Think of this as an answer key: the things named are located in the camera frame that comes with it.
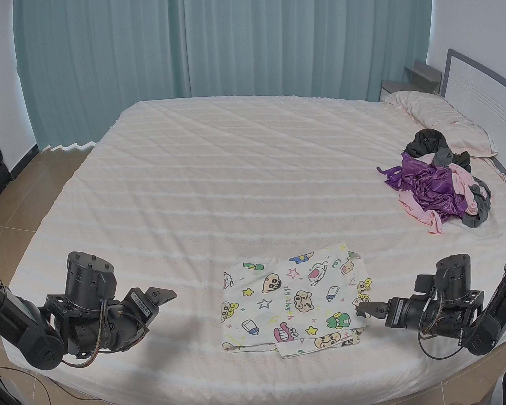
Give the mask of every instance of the dark gray garment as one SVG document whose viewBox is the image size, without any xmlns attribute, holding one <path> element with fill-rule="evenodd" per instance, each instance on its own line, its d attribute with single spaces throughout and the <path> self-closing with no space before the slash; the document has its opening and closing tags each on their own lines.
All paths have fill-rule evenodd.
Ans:
<svg viewBox="0 0 506 405">
<path fill-rule="evenodd" d="M 471 216 L 470 214 L 465 213 L 465 215 L 461 218 L 463 224 L 470 228 L 477 228 L 479 224 L 485 222 L 487 220 L 487 216 L 489 216 L 489 210 L 491 210 L 491 191 L 480 179 L 474 177 L 474 181 L 478 184 L 470 186 L 470 189 L 474 194 L 474 201 L 476 201 L 478 206 L 478 214 L 476 216 Z M 485 198 L 480 193 L 479 186 L 486 190 L 487 196 Z"/>
<path fill-rule="evenodd" d="M 433 158 L 433 165 L 448 167 L 452 163 L 454 155 L 449 148 L 439 147 L 438 151 L 435 153 L 435 157 Z"/>
</svg>

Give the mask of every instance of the pink garment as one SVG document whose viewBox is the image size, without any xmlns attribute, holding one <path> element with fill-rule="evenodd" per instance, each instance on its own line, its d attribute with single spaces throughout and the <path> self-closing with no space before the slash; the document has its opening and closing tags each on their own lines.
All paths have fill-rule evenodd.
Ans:
<svg viewBox="0 0 506 405">
<path fill-rule="evenodd" d="M 426 164 L 430 164 L 432 163 L 434 157 L 435 153 L 429 153 L 417 159 Z M 478 214 L 478 205 L 476 204 L 476 201 L 474 201 L 474 194 L 470 188 L 470 186 L 476 184 L 474 178 L 470 172 L 461 168 L 459 165 L 450 164 L 448 167 L 452 170 L 452 183 L 454 185 L 455 193 L 465 196 L 465 201 L 468 205 L 465 212 L 471 216 L 476 216 Z"/>
<path fill-rule="evenodd" d="M 416 202 L 412 191 L 399 191 L 399 201 L 405 207 L 405 211 L 420 222 L 430 225 L 429 232 L 432 234 L 443 234 L 440 216 L 434 210 L 424 211 L 424 209 Z"/>
</svg>

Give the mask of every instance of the white headboard panel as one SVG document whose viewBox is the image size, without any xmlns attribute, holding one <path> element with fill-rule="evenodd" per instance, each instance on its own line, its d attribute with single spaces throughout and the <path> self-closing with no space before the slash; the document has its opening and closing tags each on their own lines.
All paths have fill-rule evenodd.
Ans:
<svg viewBox="0 0 506 405">
<path fill-rule="evenodd" d="M 506 78 L 450 49 L 441 95 L 487 131 L 499 152 L 495 164 L 506 174 Z"/>
</svg>

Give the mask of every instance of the nightstand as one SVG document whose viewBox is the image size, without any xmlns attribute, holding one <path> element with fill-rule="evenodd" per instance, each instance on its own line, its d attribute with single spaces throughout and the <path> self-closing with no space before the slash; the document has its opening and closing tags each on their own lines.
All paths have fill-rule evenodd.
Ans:
<svg viewBox="0 0 506 405">
<path fill-rule="evenodd" d="M 400 81 L 383 80 L 380 88 L 380 98 L 396 91 L 422 91 L 424 93 L 438 93 L 440 90 L 440 80 L 442 72 L 421 62 L 414 61 L 414 66 L 406 67 L 405 72 L 410 79 L 410 83 L 402 83 Z"/>
</svg>

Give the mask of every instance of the cartoon baby bottle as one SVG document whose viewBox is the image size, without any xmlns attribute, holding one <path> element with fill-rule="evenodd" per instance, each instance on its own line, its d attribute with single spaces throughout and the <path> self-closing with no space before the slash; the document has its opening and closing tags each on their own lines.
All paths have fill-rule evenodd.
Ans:
<svg viewBox="0 0 506 405">
<path fill-rule="evenodd" d="M 326 294 L 326 300 L 332 301 L 336 297 L 338 291 L 339 287 L 330 287 L 328 293 Z"/>
<path fill-rule="evenodd" d="M 249 334 L 258 334 L 258 327 L 253 320 L 246 320 L 242 322 L 242 327 Z"/>
</svg>

